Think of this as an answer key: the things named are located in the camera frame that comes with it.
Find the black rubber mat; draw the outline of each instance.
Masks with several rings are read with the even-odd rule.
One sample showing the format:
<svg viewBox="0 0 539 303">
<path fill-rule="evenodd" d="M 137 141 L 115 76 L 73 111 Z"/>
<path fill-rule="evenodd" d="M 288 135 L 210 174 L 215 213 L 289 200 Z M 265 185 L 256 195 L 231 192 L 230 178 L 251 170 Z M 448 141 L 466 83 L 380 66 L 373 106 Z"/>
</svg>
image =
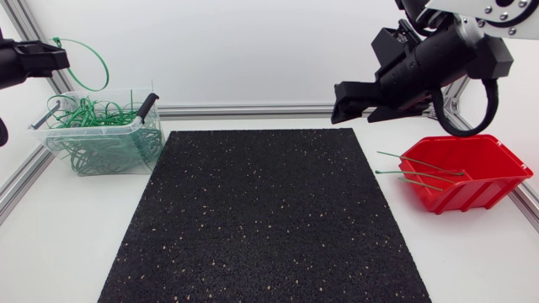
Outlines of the black rubber mat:
<svg viewBox="0 0 539 303">
<path fill-rule="evenodd" d="M 173 132 L 100 302 L 430 302 L 354 131 Z"/>
</svg>

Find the red storage bin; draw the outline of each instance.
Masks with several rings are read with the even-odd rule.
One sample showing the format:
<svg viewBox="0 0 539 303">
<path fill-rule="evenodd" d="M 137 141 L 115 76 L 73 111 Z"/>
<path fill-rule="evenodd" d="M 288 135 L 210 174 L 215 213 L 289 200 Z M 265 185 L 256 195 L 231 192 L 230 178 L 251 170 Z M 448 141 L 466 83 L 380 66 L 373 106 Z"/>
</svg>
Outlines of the red storage bin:
<svg viewBox="0 0 539 303">
<path fill-rule="evenodd" d="M 427 137 L 403 154 L 462 176 L 444 173 L 420 163 L 401 159 L 404 172 L 428 173 L 455 183 L 405 173 L 406 178 L 442 191 L 411 183 L 428 211 L 467 211 L 475 207 L 491 209 L 533 172 L 498 139 L 490 135 L 468 138 Z"/>
</svg>

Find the white wall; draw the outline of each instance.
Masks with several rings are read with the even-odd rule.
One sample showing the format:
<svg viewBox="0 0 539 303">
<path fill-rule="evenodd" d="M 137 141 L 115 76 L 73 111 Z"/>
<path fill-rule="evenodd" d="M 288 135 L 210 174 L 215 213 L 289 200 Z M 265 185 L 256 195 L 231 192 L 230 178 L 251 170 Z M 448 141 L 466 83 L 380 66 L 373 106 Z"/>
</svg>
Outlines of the white wall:
<svg viewBox="0 0 539 303">
<path fill-rule="evenodd" d="M 404 18 L 393 0 L 27 0 L 44 34 L 81 40 L 111 88 L 147 87 L 160 104 L 334 102 L 335 83 L 374 81 L 371 42 Z M 97 59 L 65 44 L 100 87 Z"/>
<path fill-rule="evenodd" d="M 1 8 L 0 28 L 4 38 L 20 41 L 20 36 Z M 18 86 L 0 90 L 0 117 L 9 132 L 8 143 L 0 147 L 0 187 L 39 145 L 26 129 L 45 110 L 46 100 L 52 94 L 49 83 L 43 78 L 31 78 Z"/>
<path fill-rule="evenodd" d="M 484 131 L 500 139 L 536 176 L 532 186 L 539 189 L 539 41 L 505 40 L 515 63 L 510 75 L 501 78 L 499 109 L 494 122 Z M 471 81 L 462 95 L 462 115 L 473 125 L 484 117 L 487 97 L 481 81 Z"/>
</svg>

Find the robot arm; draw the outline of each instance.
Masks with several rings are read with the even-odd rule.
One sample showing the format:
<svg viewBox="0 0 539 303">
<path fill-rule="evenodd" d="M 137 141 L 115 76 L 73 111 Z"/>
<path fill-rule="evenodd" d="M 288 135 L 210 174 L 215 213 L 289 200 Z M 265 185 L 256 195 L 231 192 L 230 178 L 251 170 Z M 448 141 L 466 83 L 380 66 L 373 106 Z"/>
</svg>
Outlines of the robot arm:
<svg viewBox="0 0 539 303">
<path fill-rule="evenodd" d="M 0 31 L 0 89 L 26 81 L 27 77 L 52 77 L 52 71 L 69 67 L 66 51 L 41 41 L 15 42 Z M 8 129 L 0 119 L 0 146 L 8 141 Z"/>
<path fill-rule="evenodd" d="M 376 81 L 336 85 L 337 101 L 332 122 L 361 117 L 368 107 L 377 107 L 369 116 L 369 122 L 421 115 L 432 102 L 437 119 L 448 133 L 473 136 L 484 130 L 494 119 L 498 108 L 497 79 L 508 76 L 513 63 L 500 37 L 534 39 L 536 35 L 539 38 L 539 33 L 532 30 L 532 13 L 539 1 L 396 2 L 400 9 L 405 10 L 408 21 L 401 20 L 398 29 L 382 29 L 372 42 L 381 64 L 376 72 Z M 484 6 L 480 12 L 478 5 Z M 517 15 L 514 9 L 519 9 L 520 14 Z M 484 18 L 493 13 L 504 22 Z M 443 114 L 444 100 L 440 89 L 465 75 L 482 79 L 488 98 L 485 118 L 473 130 L 457 129 Z"/>
</svg>

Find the clear plastic container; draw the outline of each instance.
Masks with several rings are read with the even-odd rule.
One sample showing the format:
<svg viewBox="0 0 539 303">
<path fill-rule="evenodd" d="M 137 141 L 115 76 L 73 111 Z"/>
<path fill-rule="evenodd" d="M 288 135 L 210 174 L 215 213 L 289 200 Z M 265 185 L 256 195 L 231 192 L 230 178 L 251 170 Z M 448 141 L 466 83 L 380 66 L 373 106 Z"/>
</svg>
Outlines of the clear plastic container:
<svg viewBox="0 0 539 303">
<path fill-rule="evenodd" d="M 49 101 L 51 110 L 29 126 L 32 136 L 58 159 L 79 176 L 152 172 L 165 139 L 155 105 L 158 96 L 151 89 L 76 91 L 63 96 L 69 98 L 52 98 Z M 58 123 L 53 115 L 65 119 L 61 115 L 66 110 L 73 111 L 82 98 L 114 102 L 124 110 L 138 112 L 128 125 L 51 128 Z"/>
</svg>

